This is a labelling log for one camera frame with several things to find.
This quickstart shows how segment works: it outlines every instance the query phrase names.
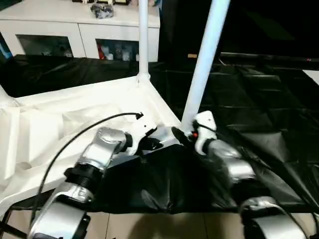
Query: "tiled floor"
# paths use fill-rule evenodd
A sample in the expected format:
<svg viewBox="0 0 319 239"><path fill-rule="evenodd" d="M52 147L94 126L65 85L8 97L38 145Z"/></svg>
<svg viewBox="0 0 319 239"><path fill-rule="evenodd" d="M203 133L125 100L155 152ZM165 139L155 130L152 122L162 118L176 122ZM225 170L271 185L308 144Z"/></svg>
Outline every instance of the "tiled floor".
<svg viewBox="0 0 319 239"><path fill-rule="evenodd" d="M149 215L92 213L86 239L243 239L240 218L231 213ZM9 224L26 232L29 212L14 212ZM310 235L310 214L295 214ZM14 239L4 234L3 239Z"/></svg>

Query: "black plastic sheet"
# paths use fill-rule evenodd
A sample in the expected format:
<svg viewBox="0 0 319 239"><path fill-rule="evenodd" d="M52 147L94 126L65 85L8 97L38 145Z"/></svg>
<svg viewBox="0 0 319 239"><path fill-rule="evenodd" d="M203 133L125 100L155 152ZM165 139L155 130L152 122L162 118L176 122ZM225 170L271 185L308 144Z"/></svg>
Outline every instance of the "black plastic sheet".
<svg viewBox="0 0 319 239"><path fill-rule="evenodd" d="M21 97L133 76L137 69L133 63L18 56L0 68L0 84ZM150 74L181 118L193 70L154 63ZM319 86L300 70L215 66L200 108L213 112L220 138L243 152L292 212L319 212L318 95ZM110 168L91 211L234 211L223 180L212 163L173 145Z"/></svg>

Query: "white cabinet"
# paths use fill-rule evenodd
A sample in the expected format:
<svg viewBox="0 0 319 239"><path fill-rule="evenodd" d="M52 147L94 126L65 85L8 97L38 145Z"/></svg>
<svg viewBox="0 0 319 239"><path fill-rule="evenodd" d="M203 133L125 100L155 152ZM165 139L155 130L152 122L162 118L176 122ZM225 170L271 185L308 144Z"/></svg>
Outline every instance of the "white cabinet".
<svg viewBox="0 0 319 239"><path fill-rule="evenodd" d="M159 9L150 7L150 62L158 60L159 19ZM139 10L136 6L115 5L112 18L96 19L89 4L71 0L24 0L0 11L0 32L13 55L33 54L27 50L30 42L35 36L47 36L45 39L51 39L48 42L54 39L66 41L74 57L100 58L98 44L107 44L114 59L120 59L115 51L123 48L123 54L129 53L130 58L135 60L138 54ZM38 37L37 41L44 42L43 39Z"/></svg>
<svg viewBox="0 0 319 239"><path fill-rule="evenodd" d="M91 24L79 24L79 28L82 35L83 46L86 52L86 57L88 58L99 58L99 52L97 48L97 40L114 40L119 41L120 47L125 47L123 41L135 42L136 44L130 44L130 48L137 48L138 51L138 41L139 41L139 27L138 26L114 26L114 25L91 25ZM159 28L149 28L149 61L158 61L158 51L159 51ZM110 50L111 54L116 57L116 49L111 44L108 45L109 48L114 48L113 51ZM136 51L131 56L135 59Z"/></svg>
<svg viewBox="0 0 319 239"><path fill-rule="evenodd" d="M78 24L69 22L0 20L0 32L12 55L25 54L18 35L64 36L74 57L85 57Z"/></svg>

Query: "robotic arm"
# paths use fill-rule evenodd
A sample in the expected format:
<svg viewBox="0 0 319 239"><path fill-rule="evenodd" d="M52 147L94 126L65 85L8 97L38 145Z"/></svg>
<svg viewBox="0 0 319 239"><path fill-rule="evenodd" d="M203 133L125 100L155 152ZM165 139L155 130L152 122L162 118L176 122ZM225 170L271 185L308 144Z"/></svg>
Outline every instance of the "robotic arm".
<svg viewBox="0 0 319 239"><path fill-rule="evenodd" d="M194 128L196 152L218 160L226 169L246 239L307 238L296 221L277 204L269 189L257 179L251 165L235 148L217 139L212 131L216 130L216 124L211 112L198 114Z"/></svg>
<svg viewBox="0 0 319 239"><path fill-rule="evenodd" d="M86 207L94 199L101 179L115 154L134 155L140 141L156 129L142 116L127 131L99 128L73 168L33 221L29 239L83 239L90 223Z"/></svg>

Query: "small package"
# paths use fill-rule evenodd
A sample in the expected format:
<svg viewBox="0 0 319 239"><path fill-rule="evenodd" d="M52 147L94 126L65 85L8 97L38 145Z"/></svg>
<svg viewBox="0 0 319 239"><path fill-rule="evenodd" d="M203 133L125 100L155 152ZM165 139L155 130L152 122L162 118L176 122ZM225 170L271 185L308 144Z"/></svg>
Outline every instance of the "small package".
<svg viewBox="0 0 319 239"><path fill-rule="evenodd" d="M113 17L113 7L105 3L94 3L91 6L91 11L98 19Z"/></svg>

